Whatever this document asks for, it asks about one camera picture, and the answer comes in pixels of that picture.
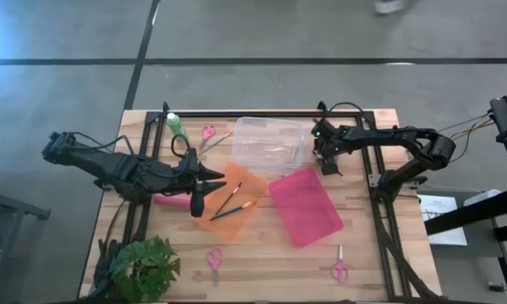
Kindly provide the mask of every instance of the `glue bottle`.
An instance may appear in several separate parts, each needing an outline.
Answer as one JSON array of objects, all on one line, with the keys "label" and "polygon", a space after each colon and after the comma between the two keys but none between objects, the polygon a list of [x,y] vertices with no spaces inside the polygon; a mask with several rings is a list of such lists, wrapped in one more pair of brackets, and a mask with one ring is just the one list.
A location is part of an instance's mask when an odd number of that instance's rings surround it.
[{"label": "glue bottle", "polygon": [[188,137],[186,134],[186,130],[184,129],[184,126],[182,122],[180,121],[180,117],[175,113],[168,113],[167,114],[167,126],[171,129],[172,133],[174,135],[184,135],[184,137]]}]

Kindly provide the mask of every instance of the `white paper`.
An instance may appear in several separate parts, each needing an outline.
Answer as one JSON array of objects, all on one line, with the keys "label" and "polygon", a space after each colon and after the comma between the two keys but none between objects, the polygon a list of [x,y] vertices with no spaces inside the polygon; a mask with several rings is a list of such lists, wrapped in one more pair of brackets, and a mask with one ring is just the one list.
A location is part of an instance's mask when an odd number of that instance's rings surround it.
[{"label": "white paper", "polygon": [[[455,198],[432,195],[418,195],[418,197],[421,198],[422,220],[430,220],[457,209]],[[430,244],[435,245],[467,245],[466,235],[462,228],[431,235],[428,240]]]}]

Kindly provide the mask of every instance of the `shoe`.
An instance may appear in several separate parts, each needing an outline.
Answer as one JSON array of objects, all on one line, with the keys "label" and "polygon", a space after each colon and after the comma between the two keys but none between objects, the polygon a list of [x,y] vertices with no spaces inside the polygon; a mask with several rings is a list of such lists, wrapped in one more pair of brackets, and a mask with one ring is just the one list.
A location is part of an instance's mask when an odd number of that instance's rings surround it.
[{"label": "shoe", "polygon": [[392,14],[404,8],[403,0],[376,0],[375,11],[378,14]]}]

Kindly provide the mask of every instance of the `concrete floor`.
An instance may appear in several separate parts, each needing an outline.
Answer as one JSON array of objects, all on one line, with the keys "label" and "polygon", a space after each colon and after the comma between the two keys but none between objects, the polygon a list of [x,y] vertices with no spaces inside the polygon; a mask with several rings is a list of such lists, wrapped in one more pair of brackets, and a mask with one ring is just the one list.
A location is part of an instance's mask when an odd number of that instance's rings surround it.
[{"label": "concrete floor", "polygon": [[[136,58],[151,0],[0,1],[0,58]],[[166,0],[147,57],[507,57],[507,0],[416,0],[375,16],[363,0]],[[0,277],[0,303],[75,298],[101,199],[93,178],[41,159],[52,131],[115,138],[133,65],[0,66],[0,193],[52,208],[27,217]],[[402,125],[443,128],[507,95],[507,64],[145,66],[134,109],[314,108],[342,100],[396,108]],[[494,128],[432,184],[507,189]],[[459,149],[464,144],[458,142]],[[491,259],[434,251],[444,294],[507,303]]]}]

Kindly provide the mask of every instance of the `scissors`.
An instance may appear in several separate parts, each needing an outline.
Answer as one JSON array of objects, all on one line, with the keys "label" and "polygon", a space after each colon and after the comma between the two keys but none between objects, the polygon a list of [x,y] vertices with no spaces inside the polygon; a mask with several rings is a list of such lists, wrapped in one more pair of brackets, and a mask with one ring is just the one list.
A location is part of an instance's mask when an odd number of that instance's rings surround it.
[{"label": "scissors", "polygon": [[209,261],[209,265],[212,268],[212,281],[214,286],[218,286],[218,269],[220,268],[221,261],[221,250],[218,247],[209,251],[206,256],[206,260]]},{"label": "scissors", "polygon": [[214,134],[216,134],[216,127],[213,125],[207,125],[203,127],[203,141],[201,142],[201,145],[199,146],[199,151],[203,148],[206,141],[213,137]]},{"label": "scissors", "polygon": [[344,254],[341,250],[341,245],[338,246],[338,260],[335,267],[332,269],[332,277],[343,284],[347,281],[347,265],[344,264]]}]

